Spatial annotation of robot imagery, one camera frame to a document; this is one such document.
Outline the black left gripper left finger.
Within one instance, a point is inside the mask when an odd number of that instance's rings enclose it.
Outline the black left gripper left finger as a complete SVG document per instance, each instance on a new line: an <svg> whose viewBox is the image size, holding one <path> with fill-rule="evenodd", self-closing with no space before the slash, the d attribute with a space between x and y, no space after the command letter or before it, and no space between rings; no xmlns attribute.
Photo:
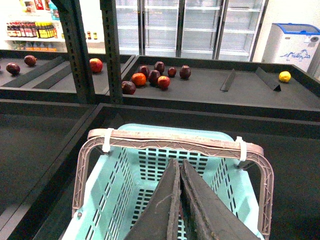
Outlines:
<svg viewBox="0 0 320 240"><path fill-rule="evenodd" d="M176 240L180 213L180 166L170 159L145 210L126 240Z"/></svg>

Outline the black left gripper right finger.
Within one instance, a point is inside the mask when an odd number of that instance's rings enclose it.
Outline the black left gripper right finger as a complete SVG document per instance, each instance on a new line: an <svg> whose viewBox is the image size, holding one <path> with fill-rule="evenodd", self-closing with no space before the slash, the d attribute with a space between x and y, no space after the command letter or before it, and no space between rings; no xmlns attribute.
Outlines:
<svg viewBox="0 0 320 240"><path fill-rule="evenodd" d="M187 239L259 239L226 207L186 159L180 166L180 188Z"/></svg>

